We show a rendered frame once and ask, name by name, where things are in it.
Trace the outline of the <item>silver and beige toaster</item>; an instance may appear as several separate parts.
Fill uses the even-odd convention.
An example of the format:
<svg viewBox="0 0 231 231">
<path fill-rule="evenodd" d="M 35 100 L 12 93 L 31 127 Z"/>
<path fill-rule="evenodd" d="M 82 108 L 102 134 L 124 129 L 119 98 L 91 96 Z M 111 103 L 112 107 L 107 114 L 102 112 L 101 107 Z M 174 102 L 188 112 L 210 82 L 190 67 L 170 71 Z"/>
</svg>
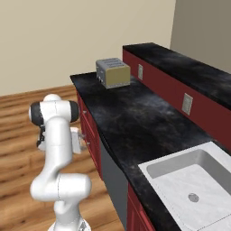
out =
<svg viewBox="0 0 231 231">
<path fill-rule="evenodd" d="M 130 85 L 131 68 L 118 58 L 96 61 L 97 79 L 106 88 Z"/>
</svg>

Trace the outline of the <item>grey dishwasher door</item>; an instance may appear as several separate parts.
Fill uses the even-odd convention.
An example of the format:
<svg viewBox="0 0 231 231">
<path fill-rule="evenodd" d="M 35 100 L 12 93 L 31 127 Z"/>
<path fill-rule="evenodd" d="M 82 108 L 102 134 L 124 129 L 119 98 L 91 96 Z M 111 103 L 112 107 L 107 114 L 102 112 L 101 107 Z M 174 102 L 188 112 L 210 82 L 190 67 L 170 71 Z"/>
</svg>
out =
<svg viewBox="0 0 231 231">
<path fill-rule="evenodd" d="M 99 141 L 99 143 L 101 149 L 102 178 L 116 213 L 124 229 L 126 229 L 128 181 L 124 173 L 116 165 L 115 161 L 106 150 L 102 141 Z"/>
</svg>

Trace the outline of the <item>red drawer cabinet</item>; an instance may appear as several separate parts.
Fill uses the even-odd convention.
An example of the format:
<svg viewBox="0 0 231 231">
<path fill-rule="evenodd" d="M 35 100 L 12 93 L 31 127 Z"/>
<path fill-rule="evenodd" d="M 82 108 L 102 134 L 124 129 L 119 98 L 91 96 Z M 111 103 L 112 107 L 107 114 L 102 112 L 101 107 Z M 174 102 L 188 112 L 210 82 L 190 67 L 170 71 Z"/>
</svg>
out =
<svg viewBox="0 0 231 231">
<path fill-rule="evenodd" d="M 85 135 L 84 140 L 86 142 L 87 148 L 90 152 L 93 162 L 95 163 L 99 177 L 102 178 L 101 152 L 97 125 L 79 93 L 77 93 L 77 97 L 79 103 L 81 132 Z"/>
</svg>

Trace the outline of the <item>red raised counter panel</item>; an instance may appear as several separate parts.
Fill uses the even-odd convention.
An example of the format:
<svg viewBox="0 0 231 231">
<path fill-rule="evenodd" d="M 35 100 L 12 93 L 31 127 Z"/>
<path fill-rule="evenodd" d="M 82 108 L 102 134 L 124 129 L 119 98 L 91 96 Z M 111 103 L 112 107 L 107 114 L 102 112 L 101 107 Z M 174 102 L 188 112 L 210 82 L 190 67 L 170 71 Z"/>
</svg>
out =
<svg viewBox="0 0 231 231">
<path fill-rule="evenodd" d="M 231 110 L 170 77 L 129 51 L 123 50 L 123 61 L 131 67 L 131 73 L 137 79 L 139 79 L 138 67 L 142 65 L 141 82 L 146 87 L 231 150 Z M 185 93 L 193 98 L 189 115 L 181 110 Z"/>
</svg>

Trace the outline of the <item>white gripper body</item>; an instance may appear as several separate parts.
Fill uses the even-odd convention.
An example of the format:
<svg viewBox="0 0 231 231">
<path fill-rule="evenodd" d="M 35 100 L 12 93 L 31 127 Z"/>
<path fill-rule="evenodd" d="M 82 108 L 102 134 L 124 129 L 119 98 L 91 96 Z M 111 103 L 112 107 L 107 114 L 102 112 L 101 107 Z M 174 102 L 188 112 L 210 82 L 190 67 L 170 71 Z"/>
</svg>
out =
<svg viewBox="0 0 231 231">
<path fill-rule="evenodd" d="M 85 147 L 81 145 L 81 141 L 85 138 L 85 135 L 80 132 L 77 127 L 71 127 L 72 137 L 72 150 L 75 154 L 81 154 Z"/>
</svg>

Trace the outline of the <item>red cupboard under sink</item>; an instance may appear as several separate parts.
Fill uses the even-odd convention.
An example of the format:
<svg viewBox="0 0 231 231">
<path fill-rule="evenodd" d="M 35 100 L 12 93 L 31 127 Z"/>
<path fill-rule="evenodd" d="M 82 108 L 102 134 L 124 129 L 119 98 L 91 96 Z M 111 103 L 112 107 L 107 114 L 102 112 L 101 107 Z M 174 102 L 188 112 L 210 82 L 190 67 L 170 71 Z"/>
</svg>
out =
<svg viewBox="0 0 231 231">
<path fill-rule="evenodd" d="M 131 185 L 128 185 L 127 194 L 126 231 L 155 231 Z"/>
</svg>

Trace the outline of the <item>white marble sink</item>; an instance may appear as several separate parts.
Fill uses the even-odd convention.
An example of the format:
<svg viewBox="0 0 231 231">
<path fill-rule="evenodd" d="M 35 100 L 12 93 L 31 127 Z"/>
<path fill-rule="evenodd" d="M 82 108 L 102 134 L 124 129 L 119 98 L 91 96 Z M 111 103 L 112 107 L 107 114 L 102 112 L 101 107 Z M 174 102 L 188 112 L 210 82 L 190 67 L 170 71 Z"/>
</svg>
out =
<svg viewBox="0 0 231 231">
<path fill-rule="evenodd" d="M 181 231 L 231 231 L 231 156 L 212 142 L 139 165 Z"/>
</svg>

